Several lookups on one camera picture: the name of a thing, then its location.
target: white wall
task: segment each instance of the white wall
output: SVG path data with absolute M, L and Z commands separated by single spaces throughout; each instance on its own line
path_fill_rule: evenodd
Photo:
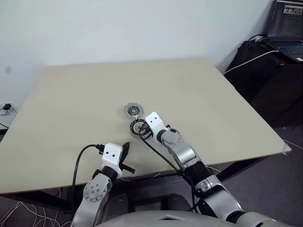
M 20 107 L 46 65 L 203 56 L 223 70 L 262 33 L 271 1 L 1 1 L 0 103 Z

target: metal gear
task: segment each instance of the metal gear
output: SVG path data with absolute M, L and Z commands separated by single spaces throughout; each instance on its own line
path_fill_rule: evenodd
M 124 107 L 124 113 L 130 119 L 139 119 L 143 115 L 143 107 L 137 103 L 129 103 Z
M 131 133 L 135 136 L 139 136 L 139 131 L 142 128 L 142 126 L 144 125 L 144 123 L 145 123 L 145 120 L 143 120 L 143 119 L 134 120 L 129 126 Z M 149 130 L 143 129 L 141 131 L 141 136 L 145 136 L 148 133 L 150 133 Z

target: table leg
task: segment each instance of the table leg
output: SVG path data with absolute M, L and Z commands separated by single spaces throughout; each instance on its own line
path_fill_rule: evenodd
M 64 212 L 70 212 L 71 210 L 71 203 L 69 201 L 60 199 L 42 191 L 4 194 L 1 196 L 54 210 Z
M 0 129 L 0 135 L 5 135 L 5 133 L 8 131 L 8 129 Z
M 226 180 L 242 173 L 244 170 L 252 167 L 253 165 L 257 164 L 258 162 L 262 161 L 265 158 L 267 158 L 267 156 L 253 158 L 253 159 L 247 159 L 247 160 L 243 160 L 243 161 L 237 161 L 237 162 L 231 164 L 226 169 L 224 169 L 219 174 L 217 174 L 217 177 L 222 182 L 226 181 Z

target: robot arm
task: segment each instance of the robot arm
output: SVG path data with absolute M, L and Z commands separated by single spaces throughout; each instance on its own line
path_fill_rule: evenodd
M 173 156 L 185 180 L 203 200 L 199 208 L 204 214 L 226 220 L 230 215 L 242 212 L 242 208 L 231 193 L 212 175 L 194 149 L 184 142 L 177 130 L 168 129 L 156 112 L 145 118 L 157 143 L 161 143 Z
M 122 162 L 127 156 L 129 143 L 119 146 L 108 143 L 104 146 L 101 171 L 96 171 L 94 178 L 83 190 L 82 202 L 72 220 L 71 227 L 91 227 L 102 219 L 102 211 L 108 200 L 108 194 L 115 179 L 120 178 L 122 170 L 134 173 L 135 170 Z

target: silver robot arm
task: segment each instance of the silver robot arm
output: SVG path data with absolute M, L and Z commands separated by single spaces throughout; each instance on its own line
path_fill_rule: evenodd
M 200 198 L 199 209 L 208 216 L 226 220 L 241 227 L 289 226 L 256 212 L 243 212 L 240 204 L 222 182 L 210 173 L 199 155 L 175 129 L 168 129 L 156 112 L 145 118 L 153 139 L 161 143 L 173 156 L 184 179 L 195 189 Z
M 72 220 L 71 227 L 93 227 L 102 219 L 102 211 L 115 179 L 122 170 L 134 173 L 134 169 L 122 162 L 127 156 L 129 143 L 122 146 L 108 143 L 104 146 L 101 171 L 88 182 L 83 190 L 83 198 Z

